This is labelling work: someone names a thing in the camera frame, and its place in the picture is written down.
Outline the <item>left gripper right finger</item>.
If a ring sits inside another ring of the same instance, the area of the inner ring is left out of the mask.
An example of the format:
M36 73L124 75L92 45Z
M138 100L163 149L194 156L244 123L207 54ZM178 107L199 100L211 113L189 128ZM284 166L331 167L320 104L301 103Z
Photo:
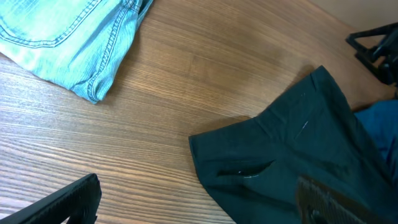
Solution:
M304 224L383 224L389 221L329 186L302 175L295 192Z

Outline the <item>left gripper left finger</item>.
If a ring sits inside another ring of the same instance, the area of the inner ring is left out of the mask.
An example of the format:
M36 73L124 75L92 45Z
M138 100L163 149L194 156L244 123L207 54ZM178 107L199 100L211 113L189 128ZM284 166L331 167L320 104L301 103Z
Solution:
M96 174L88 174L45 198L1 219L1 224L94 224L102 196Z

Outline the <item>black shorts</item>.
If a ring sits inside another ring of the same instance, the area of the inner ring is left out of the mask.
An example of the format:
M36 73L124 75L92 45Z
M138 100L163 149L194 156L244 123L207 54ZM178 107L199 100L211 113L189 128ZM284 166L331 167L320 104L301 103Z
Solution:
M301 175L397 221L387 165L323 67L261 114L189 143L200 183L236 223L299 223Z

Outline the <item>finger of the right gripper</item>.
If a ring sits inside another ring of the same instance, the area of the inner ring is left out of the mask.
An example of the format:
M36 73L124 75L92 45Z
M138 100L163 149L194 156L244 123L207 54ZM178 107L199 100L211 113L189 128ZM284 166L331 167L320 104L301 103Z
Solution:
M356 39L383 35L375 46L367 48ZM356 50L355 57L382 83L397 85L397 23L355 32L346 42Z

